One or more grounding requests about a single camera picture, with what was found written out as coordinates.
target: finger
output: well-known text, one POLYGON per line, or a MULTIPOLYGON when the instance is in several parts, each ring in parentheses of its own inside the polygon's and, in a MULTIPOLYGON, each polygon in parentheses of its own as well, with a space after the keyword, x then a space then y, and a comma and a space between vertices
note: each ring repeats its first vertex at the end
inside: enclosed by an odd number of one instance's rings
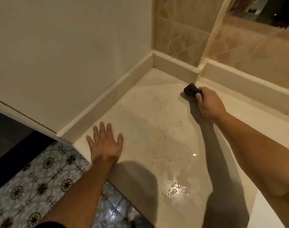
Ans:
POLYGON ((94 142, 93 142, 93 140, 91 139, 91 137, 90 136, 86 136, 86 140, 87 140, 87 142, 88 142, 88 144, 89 144, 89 148, 90 149, 92 149, 93 147, 94 147, 94 142))
POLYGON ((94 137, 94 141, 97 143, 99 141, 99 133, 98 133, 97 126, 93 126, 93 137, 94 137))
POLYGON ((105 127, 103 122, 100 122, 99 137, 101 139, 105 138, 105 127))
POLYGON ((108 123, 108 124, 106 125, 106 137, 107 137, 107 138, 113 138, 113 139, 114 139, 114 135, 113 135, 111 123, 108 123))
POLYGON ((198 104, 202 104, 203 103, 203 96, 200 93, 197 93, 195 96, 196 96, 198 104))
POLYGON ((119 146, 120 150, 122 150, 124 145, 124 136, 122 135, 122 133, 118 134, 117 145, 119 146))

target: dark sponge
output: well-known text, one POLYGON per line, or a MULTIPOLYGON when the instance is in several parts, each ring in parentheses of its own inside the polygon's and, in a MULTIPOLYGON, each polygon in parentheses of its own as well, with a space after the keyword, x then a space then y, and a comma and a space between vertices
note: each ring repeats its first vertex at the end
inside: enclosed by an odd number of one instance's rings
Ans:
POLYGON ((194 83, 190 83, 188 84, 188 86, 186 88, 184 88, 183 90, 184 94, 187 95, 188 97, 195 97, 195 95, 197 93, 200 93, 201 95, 203 95, 202 90, 198 89, 194 83))

